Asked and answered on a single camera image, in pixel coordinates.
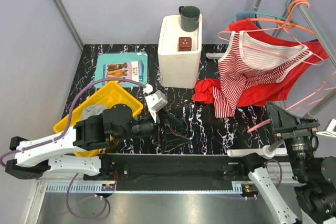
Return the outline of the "grey tank top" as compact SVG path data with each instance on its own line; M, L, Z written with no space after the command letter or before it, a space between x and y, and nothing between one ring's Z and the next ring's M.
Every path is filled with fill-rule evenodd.
M90 116L99 115L105 109L107 109L107 107L104 104L102 104L102 105L90 105L90 106L83 109L83 111L80 115L80 119L81 120L86 120Z

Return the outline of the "pink wire hanger front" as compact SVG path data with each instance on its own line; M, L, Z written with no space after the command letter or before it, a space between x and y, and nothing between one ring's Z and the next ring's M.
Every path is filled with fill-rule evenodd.
M309 99L310 97L314 96L316 93L318 93L318 92L320 92L320 91L330 90L331 88L324 89L323 87L324 87L324 85L325 85L327 82L329 82L329 81L332 79L332 77L333 77L334 75L335 75L335 72L333 72L333 73L328 77L328 79L326 79L326 80L322 83L322 85L321 85L315 92L313 92L313 93L311 93L310 95L306 96L305 98L299 100L298 102L294 103L294 104L291 105L290 107L287 107L285 110L286 110L286 111L290 110L290 109L293 108L294 106L297 106L298 104L301 104L303 101ZM265 121L262 121L261 123L259 123L259 124L255 125L255 126L253 126L253 127L250 128L247 132L248 132L248 133L251 133L251 132L253 132L253 131L259 129L259 128L262 127L262 126L267 125L268 123L270 123L270 119L267 119L267 120L265 120Z

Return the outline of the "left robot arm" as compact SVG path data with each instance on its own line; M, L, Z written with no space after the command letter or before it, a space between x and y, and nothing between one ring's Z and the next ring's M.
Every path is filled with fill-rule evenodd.
M174 128L182 123L161 109L154 121L150 116L134 117L125 104L114 105L74 126L38 140L16 136L10 143L15 157L1 162L5 172L18 179L38 179L47 173L83 174L85 180L108 180L117 177L117 169L107 154L77 157L74 152L109 149L118 141L151 136L164 152L169 145L179 147L189 138Z

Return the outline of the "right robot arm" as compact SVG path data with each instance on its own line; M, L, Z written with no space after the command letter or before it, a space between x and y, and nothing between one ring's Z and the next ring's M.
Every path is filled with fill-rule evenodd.
M257 153L242 157L239 176L254 183L276 223L335 223L335 157L314 156L319 121L296 116L272 102L266 110L274 137L286 147L293 179L300 183L294 191L302 219L290 210Z

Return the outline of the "pink wire hanger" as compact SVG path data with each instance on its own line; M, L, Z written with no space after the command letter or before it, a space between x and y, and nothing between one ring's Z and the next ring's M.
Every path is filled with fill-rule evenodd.
M244 33L246 33L246 34L248 34L248 33L252 33L252 32L260 32L260 31L267 31L267 30L279 30L279 29L277 29L277 26L275 27L275 28L265 28L265 29L260 29L260 27L259 26L257 26L257 25L255 25L258 29L256 29L256 30L247 30L247 31L243 31ZM290 34L289 32L288 32L288 30L289 29L284 29L284 28L281 28L281 29L283 29L288 35L290 35L290 36L292 36L292 34ZM223 38L223 37L221 37L221 34L224 34L224 33L226 33L226 34L230 34L230 33L232 33L233 31L230 31L229 30L229 26L228 27L226 27L223 31L220 31L219 33L218 33L218 37L219 37L219 39L221 39L221 40L225 40L225 41L229 41L229 39L226 39L226 38ZM250 49L253 49L253 50L258 50L258 51L261 51L261 52L266 52L266 53L269 53L269 54L273 54L273 55L275 55L275 56L278 56L278 57L280 57L280 58L284 58L284 59L288 59L288 58L286 58L285 56L281 56L280 54L278 54L278 53L276 53L276 52L273 52L273 51L269 51L269 50L266 50L266 49L264 49L264 48L257 48L257 47L254 47L254 46L251 46L251 45L248 45L248 44L243 44L243 45L245 45L246 47L248 47L248 48L250 48ZM312 54L313 56L315 56L315 57L317 57L318 59L319 59L319 62L320 63L308 63L308 62L305 62L304 61L304 63L307 63L307 64L310 64L310 65L314 65L314 66L319 66L319 65L321 65L323 62L324 62L324 59L323 58L321 58L320 56L318 56L318 55L316 55L315 53L313 53Z
M291 105L290 107L287 107L285 110L286 110L286 111L290 110L290 109L293 108L294 106L297 106L298 104L301 104L303 101L309 99L310 97L314 96L316 93L318 93L318 92L320 92L320 91L330 90L331 88L324 89L323 87L324 87L324 85L325 85L327 82L329 82L329 81L332 79L332 77L333 77L334 75L335 75L335 72L333 72L333 73L328 77L328 79L326 79L326 80L322 83L322 85L321 85L315 92L313 92L313 93L311 93L310 95L306 96L305 98L299 100L298 102L294 103L294 104ZM248 132L248 133L251 133L251 132L253 132L253 131L259 129L259 128L262 127L262 126L267 125L268 123L270 123L270 119L267 119L267 120L265 120L265 121L262 121L261 123L259 123L259 124L255 125L255 126L253 126L253 127L250 128L247 132Z

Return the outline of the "red white striped tank top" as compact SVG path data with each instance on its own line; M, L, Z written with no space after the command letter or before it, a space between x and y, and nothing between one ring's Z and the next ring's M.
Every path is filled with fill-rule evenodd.
M288 59L253 50L243 44L276 52ZM280 83L287 74L312 55L307 46L275 46L259 41L243 30L232 32L224 55L218 60L220 89L213 90L215 116L235 115L238 101L248 88L260 84Z

